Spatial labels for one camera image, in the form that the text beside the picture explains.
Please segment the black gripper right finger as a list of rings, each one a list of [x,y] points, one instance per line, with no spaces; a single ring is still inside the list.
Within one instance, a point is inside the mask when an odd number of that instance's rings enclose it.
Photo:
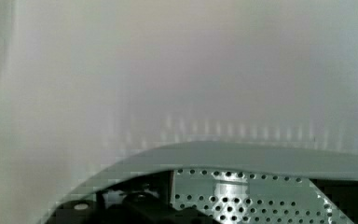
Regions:
[[[358,224],[358,181],[312,179],[330,203],[317,224]]]

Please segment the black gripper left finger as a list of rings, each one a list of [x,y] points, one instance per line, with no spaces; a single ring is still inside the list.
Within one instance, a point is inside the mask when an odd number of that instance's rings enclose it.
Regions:
[[[45,224],[221,224],[193,206],[171,203],[173,172],[143,175],[61,203]]]

